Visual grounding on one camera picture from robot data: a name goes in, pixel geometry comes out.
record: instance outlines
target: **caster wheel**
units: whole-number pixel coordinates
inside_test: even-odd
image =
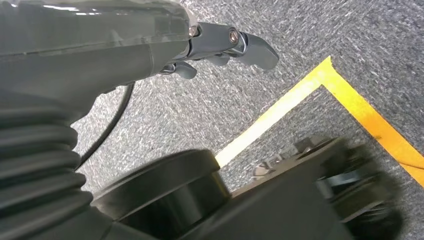
[[[101,212],[158,239],[175,239],[230,199],[208,150],[188,150],[142,166],[95,196]]]

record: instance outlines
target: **yellow tape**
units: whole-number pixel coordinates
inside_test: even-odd
[[[316,70],[313,70],[309,73],[263,113],[252,126],[218,153],[215,158],[219,165],[223,167],[228,164],[234,157],[284,117],[284,115],[315,91],[321,85],[320,81],[315,78],[316,72]]]
[[[327,57],[251,127],[218,153],[216,159],[219,165],[222,167],[229,163],[320,85],[325,86],[369,134],[424,187],[424,157],[336,72],[331,57]]]
[[[320,66],[326,69],[322,85],[424,187],[424,157],[336,72],[330,57]]]

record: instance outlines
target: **metal bolt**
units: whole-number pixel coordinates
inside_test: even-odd
[[[194,37],[194,36],[196,35],[197,31],[198,31],[198,27],[197,27],[197,26],[191,26],[191,27],[188,29],[188,35],[189,35],[190,37]]]
[[[236,30],[229,31],[229,41],[232,44],[236,44],[239,42],[239,33]]]

